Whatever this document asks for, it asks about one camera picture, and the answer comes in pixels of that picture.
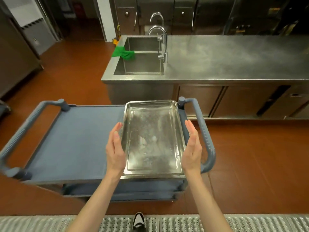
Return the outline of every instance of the stainless steel counter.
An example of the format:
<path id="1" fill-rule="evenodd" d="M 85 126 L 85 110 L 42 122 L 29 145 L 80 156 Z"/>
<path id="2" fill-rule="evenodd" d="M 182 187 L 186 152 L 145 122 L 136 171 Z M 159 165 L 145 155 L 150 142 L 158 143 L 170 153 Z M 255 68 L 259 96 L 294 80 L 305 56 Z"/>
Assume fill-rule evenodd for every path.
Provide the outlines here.
<path id="1" fill-rule="evenodd" d="M 122 36 L 123 46 L 127 36 Z M 111 58 L 104 83 L 238 83 L 309 81 L 307 36 L 168 36 L 164 74 L 114 75 Z"/>

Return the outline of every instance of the green towel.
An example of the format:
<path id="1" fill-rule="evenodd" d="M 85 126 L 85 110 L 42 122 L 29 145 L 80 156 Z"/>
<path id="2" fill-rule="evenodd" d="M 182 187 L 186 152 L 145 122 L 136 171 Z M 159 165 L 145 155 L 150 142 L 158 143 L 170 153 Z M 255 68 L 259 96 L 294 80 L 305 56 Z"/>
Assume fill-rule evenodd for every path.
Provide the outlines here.
<path id="1" fill-rule="evenodd" d="M 134 58 L 134 55 L 135 55 L 134 51 L 125 50 L 124 46 L 116 46 L 114 53 L 112 54 L 112 57 L 120 56 L 125 60 L 130 60 Z"/>

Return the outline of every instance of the faucet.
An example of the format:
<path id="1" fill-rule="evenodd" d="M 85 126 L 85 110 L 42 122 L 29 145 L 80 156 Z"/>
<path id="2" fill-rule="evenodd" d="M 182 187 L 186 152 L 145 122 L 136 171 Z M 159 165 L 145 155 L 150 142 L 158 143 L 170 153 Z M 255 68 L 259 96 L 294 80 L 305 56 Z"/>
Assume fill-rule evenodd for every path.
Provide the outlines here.
<path id="1" fill-rule="evenodd" d="M 164 53 L 162 53 L 158 57 L 159 57 L 159 59 L 164 59 L 164 63 L 167 63 L 168 62 L 168 34 L 166 33 L 164 27 L 155 25 L 155 26 L 152 26 L 151 29 L 149 29 L 148 36 L 150 35 L 151 31 L 154 30 L 154 29 L 160 29 L 163 32 L 163 34 L 162 34 L 163 38 L 158 38 L 158 40 L 160 40 L 162 42 L 162 39 L 163 39 Z"/>
<path id="2" fill-rule="evenodd" d="M 164 19 L 163 19 L 163 16 L 161 15 L 160 12 L 154 12 L 154 13 L 152 14 L 151 18 L 150 18 L 150 22 L 152 21 L 153 17 L 154 17 L 154 16 L 157 16 L 157 15 L 161 17 L 161 19 L 162 19 L 162 27 L 164 27 Z"/>

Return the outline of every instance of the sink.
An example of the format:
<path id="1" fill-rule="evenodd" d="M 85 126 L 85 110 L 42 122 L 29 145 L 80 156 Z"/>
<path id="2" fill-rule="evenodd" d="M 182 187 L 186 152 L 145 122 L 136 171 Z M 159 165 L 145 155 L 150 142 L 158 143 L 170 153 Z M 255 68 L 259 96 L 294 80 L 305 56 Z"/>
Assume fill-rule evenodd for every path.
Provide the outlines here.
<path id="1" fill-rule="evenodd" d="M 161 43 L 155 37 L 127 37 L 125 50 L 134 51 L 161 51 Z"/>
<path id="2" fill-rule="evenodd" d="M 164 74 L 163 60 L 158 52 L 136 52 L 130 60 L 119 58 L 114 75 Z"/>

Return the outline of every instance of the stainless steel refrigerator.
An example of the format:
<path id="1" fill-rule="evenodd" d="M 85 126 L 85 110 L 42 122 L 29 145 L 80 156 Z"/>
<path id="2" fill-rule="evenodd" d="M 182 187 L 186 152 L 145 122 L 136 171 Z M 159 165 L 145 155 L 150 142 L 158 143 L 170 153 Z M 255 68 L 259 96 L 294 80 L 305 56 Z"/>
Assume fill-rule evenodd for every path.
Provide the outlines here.
<path id="1" fill-rule="evenodd" d="M 0 0 L 0 98 L 32 71 L 40 58 L 13 15 Z"/>

